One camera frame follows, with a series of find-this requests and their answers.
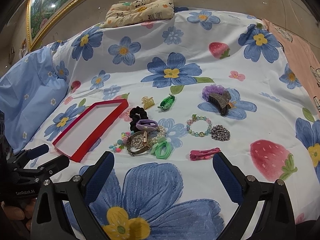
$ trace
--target framed painting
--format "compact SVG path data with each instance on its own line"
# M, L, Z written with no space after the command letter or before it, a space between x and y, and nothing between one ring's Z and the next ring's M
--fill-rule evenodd
M30 51L65 13L84 0L28 0L27 35Z

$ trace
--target pink hair clip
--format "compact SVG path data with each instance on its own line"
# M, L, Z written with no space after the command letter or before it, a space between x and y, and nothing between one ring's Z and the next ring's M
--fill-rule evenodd
M215 153L220 152L219 148L214 148L211 150L205 150L205 151L196 151L192 150L190 152L190 160L192 161L199 161L199 160L209 160Z

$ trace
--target black scrunchie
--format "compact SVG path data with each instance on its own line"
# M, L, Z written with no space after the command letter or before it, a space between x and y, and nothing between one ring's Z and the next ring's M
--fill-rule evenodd
M140 130L136 127L137 122L140 119L149 119L147 116L147 112L142 107L132 108L129 117L132 119L130 122L130 131L139 132Z

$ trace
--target bed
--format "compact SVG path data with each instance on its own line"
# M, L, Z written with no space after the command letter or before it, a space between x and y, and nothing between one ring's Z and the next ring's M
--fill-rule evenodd
M125 149L115 153L114 171L90 204L112 240L216 239L237 204L228 197L211 160L189 159L191 150L215 147L246 175L259 181L283 179L296 223L320 215L317 111L261 20L234 12L176 8L170 20L105 29L98 24L47 47L55 71L48 75L64 79L69 89L25 147L46 143L49 153L26 168L59 155L53 140L95 102L127 98L129 107L82 161L71 162L52 177L54 182L83 174L109 150L129 131L129 111L143 106L145 96L155 102L147 109L148 117L167 130L173 148L167 160L150 154L132 157ZM225 117L203 97L203 89L214 84L231 94ZM170 93L176 100L162 112L157 106ZM189 134L186 122L192 114L227 128L230 140ZM195 131L206 129L200 121L192 126ZM68 203L65 207L79 231ZM244 239L251 235L261 208L262 203Z

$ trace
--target silver chain necklace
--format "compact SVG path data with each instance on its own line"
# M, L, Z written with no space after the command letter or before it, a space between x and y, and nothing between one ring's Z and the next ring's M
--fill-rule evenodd
M230 132L222 125L216 125L211 129L211 138L217 141L230 140Z

